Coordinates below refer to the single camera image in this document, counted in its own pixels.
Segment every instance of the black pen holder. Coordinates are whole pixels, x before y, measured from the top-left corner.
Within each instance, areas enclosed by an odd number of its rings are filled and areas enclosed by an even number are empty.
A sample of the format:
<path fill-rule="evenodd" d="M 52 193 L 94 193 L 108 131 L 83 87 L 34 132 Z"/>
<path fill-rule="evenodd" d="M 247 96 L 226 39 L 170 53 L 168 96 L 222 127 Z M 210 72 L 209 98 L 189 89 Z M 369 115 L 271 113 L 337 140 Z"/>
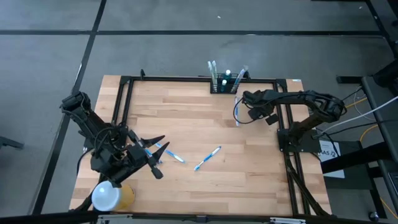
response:
<path fill-rule="evenodd" d="M 225 73 L 217 73 L 217 83 L 214 83 L 213 79 L 210 81 L 210 93 L 235 95 L 239 87 L 239 82 L 235 85 L 238 75 L 239 74 L 237 73 L 231 73 L 229 75 L 225 75 Z"/>

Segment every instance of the label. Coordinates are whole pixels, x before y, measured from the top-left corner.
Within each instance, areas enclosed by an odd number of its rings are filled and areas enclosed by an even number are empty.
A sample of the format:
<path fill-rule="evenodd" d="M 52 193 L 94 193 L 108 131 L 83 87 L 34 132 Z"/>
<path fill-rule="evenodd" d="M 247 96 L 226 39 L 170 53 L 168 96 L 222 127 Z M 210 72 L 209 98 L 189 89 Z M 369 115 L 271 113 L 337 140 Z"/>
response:
<path fill-rule="evenodd" d="M 336 152 L 333 149 L 333 145 L 331 144 L 330 141 L 319 140 L 319 144 L 321 145 L 321 152 L 318 153 L 318 155 L 319 155 L 319 159 L 322 162 L 337 157 Z M 335 142 L 335 146 L 336 146 L 338 154 L 341 155 L 338 142 Z M 330 172 L 330 173 L 324 174 L 323 176 L 324 177 L 336 177 L 336 178 L 344 178 L 345 177 L 344 170 Z"/>

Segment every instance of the wooden table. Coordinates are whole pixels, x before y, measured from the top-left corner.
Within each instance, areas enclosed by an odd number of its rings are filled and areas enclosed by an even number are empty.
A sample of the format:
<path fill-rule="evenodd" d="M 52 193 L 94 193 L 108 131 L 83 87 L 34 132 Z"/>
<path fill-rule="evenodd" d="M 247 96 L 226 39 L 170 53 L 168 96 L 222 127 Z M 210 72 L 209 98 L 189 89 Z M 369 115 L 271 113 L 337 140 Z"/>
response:
<path fill-rule="evenodd" d="M 95 112 L 110 122 L 120 76 L 106 75 L 99 91 Z M 300 80 L 287 80 L 288 91 L 303 90 Z M 272 89 L 271 84 L 242 83 L 244 90 Z M 127 88 L 124 88 L 121 108 Z M 141 138 L 166 135 L 169 150 L 187 161 L 167 154 L 159 166 L 164 177 L 156 180 L 145 166 L 123 183 L 136 191 L 129 211 L 146 213 L 213 215 L 291 215 L 290 197 L 283 155 L 279 151 L 278 123 L 268 126 L 264 120 L 236 127 L 233 119 L 234 95 L 210 94 L 203 82 L 135 81 L 128 115 L 128 126 Z M 248 109 L 240 104 L 239 119 L 249 121 Z M 123 110 L 119 111 L 118 121 Z M 308 116 L 306 106 L 292 105 L 295 121 Z M 216 147 L 221 150 L 193 168 Z M 309 191 L 330 213 L 329 199 L 317 158 L 301 153 L 305 183 Z M 99 174 L 90 169 L 90 155 L 81 162 L 70 208 L 89 195 Z M 299 211 L 302 203 L 296 186 Z"/>

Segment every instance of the black cable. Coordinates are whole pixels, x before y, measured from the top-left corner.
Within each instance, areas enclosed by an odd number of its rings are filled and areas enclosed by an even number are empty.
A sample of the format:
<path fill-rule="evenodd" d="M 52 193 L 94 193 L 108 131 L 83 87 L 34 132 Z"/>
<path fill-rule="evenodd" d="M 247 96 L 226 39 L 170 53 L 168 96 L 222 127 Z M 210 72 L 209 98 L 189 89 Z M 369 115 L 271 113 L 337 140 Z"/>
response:
<path fill-rule="evenodd" d="M 240 102 L 242 102 L 242 100 L 243 100 L 243 97 L 235 104 L 234 110 L 232 110 L 232 114 L 233 114 L 233 116 L 234 116 L 235 121 L 238 122 L 239 124 L 250 124 L 250 123 L 253 123 L 253 122 L 257 121 L 258 119 L 253 119 L 253 120 L 251 120 L 251 121 L 249 121 L 249 122 L 241 122 L 240 120 L 238 120 L 238 119 L 235 117 L 235 110 L 236 110 L 236 107 L 237 107 L 237 105 L 238 105 Z"/>
<path fill-rule="evenodd" d="M 319 162 L 322 162 L 319 156 L 315 152 L 311 152 L 311 155 L 315 156 L 319 160 Z"/>
<path fill-rule="evenodd" d="M 345 115 L 348 112 L 347 107 L 344 106 L 344 111 L 341 113 L 341 116 Z"/>
<path fill-rule="evenodd" d="M 361 91 L 361 90 L 362 90 L 362 87 L 361 87 L 361 88 L 358 88 L 358 89 L 357 89 L 355 92 L 353 92 L 352 94 L 350 94 L 350 95 L 344 97 L 344 98 L 342 99 L 342 101 L 347 100 L 350 96 L 354 95 L 355 93 L 357 93 L 357 92 L 359 92 L 359 91 Z"/>
<path fill-rule="evenodd" d="M 63 108 L 61 108 L 61 112 L 62 112 L 62 113 L 65 113 L 65 114 L 72 115 L 72 116 L 74 116 L 75 118 L 77 118 L 82 124 L 84 124 L 84 125 L 86 126 L 86 128 L 87 128 L 87 130 L 90 132 L 90 134 L 91 134 L 91 135 L 94 135 L 94 134 L 91 132 L 90 128 L 88 128 L 88 126 L 87 126 L 87 124 L 85 123 L 85 121 L 83 121 L 77 114 L 75 114 L 74 112 L 71 112 L 71 111 L 64 110 Z"/>
<path fill-rule="evenodd" d="M 102 146 L 102 144 L 104 143 L 105 139 L 106 139 L 108 136 L 109 136 L 109 132 L 106 133 L 105 136 L 101 139 L 101 141 L 99 142 L 98 148 L 100 148 L 100 147 Z M 91 148 L 91 149 L 87 149 L 87 151 L 85 151 L 85 152 L 80 156 L 80 158 L 79 158 L 79 160 L 78 160 L 78 162 L 77 162 L 76 175 L 79 174 L 79 169 L 80 169 L 80 162 L 81 162 L 81 160 L 82 160 L 83 157 L 84 157 L 87 153 L 89 153 L 91 150 L 93 150 L 93 149 L 92 149 L 92 148 Z"/>
<path fill-rule="evenodd" d="M 325 138 L 325 137 L 319 137 L 319 139 L 323 139 L 323 140 L 326 140 L 326 141 L 330 141 L 330 139 Z M 359 149 L 359 147 L 352 146 L 352 145 L 350 145 L 350 144 L 348 144 L 347 142 L 344 142 L 344 141 L 341 141 L 341 142 L 339 142 L 338 144 L 343 144 L 343 145 L 345 145 L 346 147 L 351 147 L 351 148 L 353 148 L 353 149 Z"/>
<path fill-rule="evenodd" d="M 98 133 L 97 133 L 97 135 L 95 136 L 95 138 L 94 138 L 94 148 L 95 148 L 95 150 L 98 150 L 99 148 L 97 147 L 97 141 L 98 141 L 98 137 L 100 136 L 100 134 L 102 133 L 102 132 L 104 132 L 104 131 L 110 131 L 110 130 L 112 130 L 112 129 L 114 129 L 115 127 L 108 127 L 108 128 L 103 128 L 101 131 L 99 131 Z"/>
<path fill-rule="evenodd" d="M 77 161 L 76 175 L 79 174 L 79 169 L 80 169 L 80 162 L 81 162 L 81 160 L 82 160 L 83 157 L 84 157 L 87 153 L 89 153 L 91 150 L 93 150 L 93 149 L 87 149 L 87 151 L 85 151 L 85 152 L 80 156 L 79 160 Z"/>
<path fill-rule="evenodd" d="M 338 154 L 338 152 L 337 152 L 337 148 L 336 148 L 336 146 L 335 146 L 334 140 L 332 140 L 332 138 L 330 137 L 329 134 L 325 133 L 325 135 L 326 135 L 326 136 L 328 137 L 328 139 L 330 140 L 331 145 L 333 146 L 333 150 L 335 150 L 336 155 L 337 155 L 337 156 L 340 156 L 340 155 Z"/>

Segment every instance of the yellow cup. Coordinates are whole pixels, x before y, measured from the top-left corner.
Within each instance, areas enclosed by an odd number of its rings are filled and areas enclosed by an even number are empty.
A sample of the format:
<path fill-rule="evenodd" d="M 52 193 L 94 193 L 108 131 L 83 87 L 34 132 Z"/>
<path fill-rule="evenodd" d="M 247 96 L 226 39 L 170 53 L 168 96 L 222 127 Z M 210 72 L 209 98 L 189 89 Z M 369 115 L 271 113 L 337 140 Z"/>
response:
<path fill-rule="evenodd" d="M 99 183 L 91 195 L 94 207 L 99 211 L 112 211 L 128 208 L 135 198 L 135 193 L 127 184 L 121 188 L 112 187 L 111 182 Z"/>

